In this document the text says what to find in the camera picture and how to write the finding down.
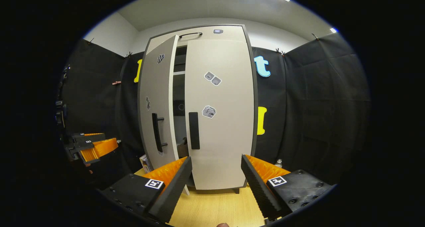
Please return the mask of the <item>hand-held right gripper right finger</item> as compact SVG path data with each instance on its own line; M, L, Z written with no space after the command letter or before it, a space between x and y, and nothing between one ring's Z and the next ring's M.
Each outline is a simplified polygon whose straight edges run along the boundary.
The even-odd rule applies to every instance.
M313 204L330 185L302 169L287 171L256 157L241 156L241 169L264 218L284 218Z

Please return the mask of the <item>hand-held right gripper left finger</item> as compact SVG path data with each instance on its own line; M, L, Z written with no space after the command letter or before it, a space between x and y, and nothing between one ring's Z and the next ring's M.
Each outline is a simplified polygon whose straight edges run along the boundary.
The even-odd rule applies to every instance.
M136 217L168 223L191 172L191 158L184 157L143 176L128 174L100 194Z

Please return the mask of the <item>white shoe cabinet door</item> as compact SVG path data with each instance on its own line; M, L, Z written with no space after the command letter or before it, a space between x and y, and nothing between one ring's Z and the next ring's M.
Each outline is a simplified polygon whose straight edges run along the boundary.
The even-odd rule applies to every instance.
M247 43L188 41L185 112L195 188L216 190L244 186L241 156L251 153L256 128ZM191 149L189 112L198 113L200 150Z
M138 116L143 147L153 169L178 159L173 115L173 71L177 36L169 38L146 53L138 82ZM152 113L164 117L159 121L161 142L168 145L159 153L153 133Z

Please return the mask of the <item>white shoe cabinet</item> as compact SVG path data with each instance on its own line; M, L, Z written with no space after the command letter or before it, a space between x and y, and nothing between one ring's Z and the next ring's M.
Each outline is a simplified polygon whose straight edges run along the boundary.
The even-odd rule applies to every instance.
M219 24L219 25L203 25L203 26L221 26L221 25L243 25L243 24ZM246 35L246 43L248 45L249 50L249 56L251 60L251 66L252 66L252 74L253 74L253 85L254 85L254 105L255 105L255 115L254 115L254 123L255 123L255 133L253 137L253 145L251 149L251 153L247 155L254 155L256 150L256 139L257 139L257 127L258 127L258 91L257 91L257 78L256 78L256 65L254 64L254 56L252 52L252 46L250 43L250 39L248 37L248 33L246 30L245 25L243 25L244 32ZM179 71L185 71L185 65L186 65L186 54L187 54L187 45L176 47L176 53L175 53L175 63L174 63L174 71L173 72L179 72ZM176 138L176 145L181 144L183 142L183 138L187 138L187 129L186 129L186 112L185 112L185 74L184 75L174 75L173 76L173 115L174 115L174 129L175 129L175 138ZM229 189L238 194L240 192L240 189L245 188L247 185L247 180L245 179L245 184L241 188L235 188L235 189ZM192 172L189 177L189 181L186 183L185 187L194 187L194 180Z

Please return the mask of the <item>beige cabinet drawer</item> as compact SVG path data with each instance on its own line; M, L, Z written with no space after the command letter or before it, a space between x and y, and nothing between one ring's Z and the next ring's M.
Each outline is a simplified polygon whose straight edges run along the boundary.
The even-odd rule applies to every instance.
M146 46L146 53L151 52L153 49L158 47L164 41L169 38L177 36L177 47L187 45L188 41L191 40L230 40L230 41L242 41L246 42L246 35L243 30L243 25L221 25L221 26L197 26L192 28L180 29L156 35L149 39ZM189 35L183 38L179 38L179 35L202 32L203 35Z

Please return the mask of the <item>small white box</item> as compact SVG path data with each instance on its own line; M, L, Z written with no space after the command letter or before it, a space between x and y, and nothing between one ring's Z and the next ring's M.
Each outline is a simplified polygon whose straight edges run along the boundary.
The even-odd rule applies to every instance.
M151 172L151 171L153 171L153 168L152 168L152 166L151 166L151 164L150 164L150 162L149 162L148 157L146 156L146 154L142 155L139 158L139 160L140 160L141 165L142 165L142 167L143 167L143 169L144 169L144 171L145 171L146 174L149 173L149 172Z

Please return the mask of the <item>black backdrop cloth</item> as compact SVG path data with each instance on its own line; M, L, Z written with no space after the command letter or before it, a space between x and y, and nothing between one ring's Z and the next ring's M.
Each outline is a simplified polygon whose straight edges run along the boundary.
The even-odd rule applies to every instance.
M271 73L257 76L258 103L267 112L254 155L270 163L282 159L285 169L304 169L333 185L363 147L371 99L363 67L349 44L337 34L319 39L284 57L252 47L255 57L268 61ZM66 132L105 133L122 141L117 151L94 163L100 185L142 168L134 78L143 56L138 52L124 58L81 40L68 61L62 88ZM122 83L112 85L115 81Z

